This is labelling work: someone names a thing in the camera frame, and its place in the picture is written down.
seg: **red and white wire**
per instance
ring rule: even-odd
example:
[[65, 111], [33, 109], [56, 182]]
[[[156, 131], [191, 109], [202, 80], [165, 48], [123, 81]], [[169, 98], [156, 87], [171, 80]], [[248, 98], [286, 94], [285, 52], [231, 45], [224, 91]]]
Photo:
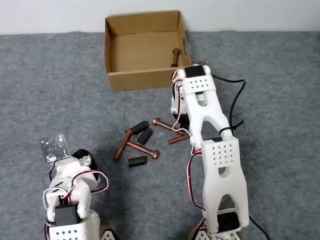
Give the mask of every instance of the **red and white wire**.
[[61, 196], [63, 196], [63, 198], [65, 198], [68, 194], [68, 191], [60, 186], [52, 186], [52, 187], [49, 187], [46, 190], [44, 190], [43, 194], [42, 194], [42, 201], [43, 201], [43, 206], [46, 210], [48, 210], [47, 203], [46, 203], [46, 196], [47, 196], [48, 191], [50, 191], [50, 190], [63, 190], [63, 191], [65, 191], [65, 194], [61, 195]]
[[[182, 81], [182, 80], [177, 80], [175, 83], [174, 83], [174, 85], [173, 85], [173, 87], [175, 88], [175, 85], [176, 85], [176, 83], [178, 82], [178, 81]], [[190, 136], [190, 138], [192, 139], [192, 135], [191, 135], [191, 133], [187, 130], [187, 129], [185, 129], [185, 128], [178, 128], [178, 129], [175, 129], [175, 126], [177, 125], [177, 123], [179, 122], [179, 119], [180, 119], [180, 116], [181, 116], [181, 94], [180, 94], [180, 87], [181, 86], [178, 86], [178, 113], [177, 113], [177, 118], [176, 118], [176, 120], [175, 120], [175, 122], [174, 122], [174, 124], [172, 125], [172, 130], [174, 131], [174, 132], [177, 132], [177, 131], [185, 131], [187, 134], [189, 134], [189, 136]], [[194, 147], [194, 144], [192, 144], [192, 150], [191, 150], [191, 154], [193, 154], [193, 149], [194, 149], [195, 147]]]
[[78, 173], [77, 175], [75, 175], [72, 179], [71, 182], [71, 189], [67, 192], [66, 196], [62, 198], [62, 201], [66, 200], [72, 193], [72, 191], [75, 188], [76, 183], [74, 182], [76, 178], [83, 176], [83, 175], [87, 175], [87, 174], [101, 174], [105, 179], [106, 179], [106, 185], [103, 188], [99, 188], [99, 189], [95, 189], [92, 190], [91, 193], [95, 194], [95, 193], [100, 193], [103, 192], [104, 190], [106, 190], [109, 187], [109, 180], [107, 178], [107, 176], [100, 170], [88, 170], [88, 171], [83, 171]]
[[201, 221], [199, 222], [199, 224], [196, 226], [196, 229], [197, 230], [199, 230], [199, 231], [205, 231], [205, 230], [207, 230], [207, 228], [206, 227], [201, 227], [204, 223], [205, 223], [205, 218], [203, 217], [202, 219], [201, 219]]
[[192, 155], [192, 157], [190, 158], [188, 164], [187, 164], [187, 167], [186, 167], [186, 175], [187, 175], [187, 181], [188, 181], [188, 190], [189, 190], [189, 195], [190, 195], [190, 198], [191, 198], [191, 201], [193, 202], [193, 204], [202, 209], [202, 210], [205, 210], [205, 208], [201, 205], [199, 205], [198, 203], [195, 202], [194, 200], [194, 195], [193, 195], [193, 191], [192, 191], [192, 184], [191, 184], [191, 162], [193, 160], [194, 157], [196, 156], [201, 156], [201, 151], [197, 151], [195, 154]]

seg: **bolt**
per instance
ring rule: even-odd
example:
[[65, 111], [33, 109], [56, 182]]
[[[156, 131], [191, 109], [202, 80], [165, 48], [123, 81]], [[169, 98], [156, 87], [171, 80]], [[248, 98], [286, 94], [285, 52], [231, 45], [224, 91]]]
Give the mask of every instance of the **bolt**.
[[172, 68], [178, 67], [178, 59], [179, 59], [179, 54], [180, 54], [180, 49], [179, 48], [174, 48], [172, 50], [173, 53], [173, 62], [171, 64]]
[[[155, 126], [159, 125], [159, 126], [165, 128], [165, 129], [168, 129], [168, 130], [173, 131], [172, 126], [170, 126], [168, 123], [165, 123], [165, 122], [163, 122], [163, 121], [160, 121], [160, 119], [157, 118], [157, 117], [154, 118], [154, 119], [152, 119], [152, 124], [155, 125]], [[177, 134], [180, 134], [180, 135], [184, 135], [184, 134], [185, 134], [185, 132], [182, 131], [182, 130], [176, 131], [176, 133], [177, 133]]]
[[181, 141], [183, 141], [183, 140], [185, 140], [185, 139], [188, 139], [188, 138], [190, 138], [190, 136], [189, 136], [189, 134], [186, 133], [185, 135], [178, 136], [178, 137], [175, 137], [175, 138], [170, 139], [170, 140], [168, 141], [168, 143], [169, 143], [169, 144], [175, 144], [175, 143], [177, 143], [177, 142], [181, 142]]
[[124, 138], [122, 140], [122, 143], [118, 149], [118, 151], [116, 152], [116, 154], [114, 155], [114, 160], [118, 160], [122, 154], [122, 152], [124, 151], [126, 145], [127, 145], [127, 142], [129, 141], [130, 137], [132, 136], [133, 132], [132, 132], [132, 129], [131, 128], [127, 128], [125, 130], [125, 135], [124, 135]]
[[152, 150], [147, 149], [141, 145], [135, 144], [132, 141], [127, 141], [126, 144], [134, 149], [137, 149], [145, 154], [150, 155], [152, 159], [157, 159], [160, 155], [159, 151], [152, 151]]

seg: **silver metal plate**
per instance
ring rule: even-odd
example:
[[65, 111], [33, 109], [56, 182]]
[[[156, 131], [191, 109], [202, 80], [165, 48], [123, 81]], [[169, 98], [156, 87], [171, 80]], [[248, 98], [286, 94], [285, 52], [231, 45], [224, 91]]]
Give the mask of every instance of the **silver metal plate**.
[[63, 133], [42, 139], [40, 145], [47, 164], [70, 157], [69, 148]]

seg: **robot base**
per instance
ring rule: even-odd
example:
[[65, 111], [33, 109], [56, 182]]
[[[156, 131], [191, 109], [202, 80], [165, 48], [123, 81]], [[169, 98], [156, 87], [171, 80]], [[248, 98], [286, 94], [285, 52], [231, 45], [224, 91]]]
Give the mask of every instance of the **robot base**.
[[187, 240], [244, 240], [239, 233], [235, 231], [223, 232], [209, 236], [204, 230], [196, 230], [194, 227]]
[[50, 227], [50, 240], [118, 240], [111, 228], [99, 226], [98, 214], [90, 210], [88, 217], [78, 224]]

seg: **black cable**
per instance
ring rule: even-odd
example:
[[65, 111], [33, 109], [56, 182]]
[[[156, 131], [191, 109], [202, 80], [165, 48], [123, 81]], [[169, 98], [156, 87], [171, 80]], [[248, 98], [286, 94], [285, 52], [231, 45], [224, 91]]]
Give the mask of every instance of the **black cable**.
[[249, 219], [251, 222], [265, 235], [267, 240], [270, 240], [270, 237], [268, 236], [267, 232], [249, 215]]
[[247, 84], [247, 81], [245, 79], [240, 79], [240, 80], [229, 80], [229, 79], [226, 79], [226, 78], [223, 78], [223, 77], [220, 77], [220, 76], [216, 76], [216, 75], [213, 75], [211, 74], [211, 76], [215, 79], [218, 79], [218, 80], [221, 80], [221, 81], [224, 81], [224, 82], [227, 82], [227, 83], [242, 83], [242, 86], [241, 88], [239, 89], [239, 91], [237, 92], [237, 94], [235, 95], [234, 99], [233, 99], [233, 102], [231, 104], [231, 107], [230, 107], [230, 113], [229, 113], [229, 125], [230, 127], [225, 127], [223, 129], [221, 129], [219, 131], [219, 134], [221, 134], [224, 130], [227, 130], [227, 129], [230, 129], [232, 131], [232, 134], [234, 133], [234, 130], [236, 130], [237, 127], [239, 127], [241, 124], [244, 123], [244, 121], [241, 121], [239, 122], [238, 124], [236, 125], [233, 125], [233, 122], [232, 122], [232, 117], [233, 117], [233, 113], [234, 113], [234, 108], [235, 108], [235, 105], [236, 105], [236, 102], [240, 96], [240, 94], [242, 93], [242, 91], [244, 90], [246, 84]]
[[54, 161], [54, 162], [53, 162], [53, 167], [52, 167], [52, 169], [49, 171], [49, 179], [50, 179], [50, 182], [52, 182], [52, 173], [54, 172], [55, 169], [56, 169], [56, 162]]

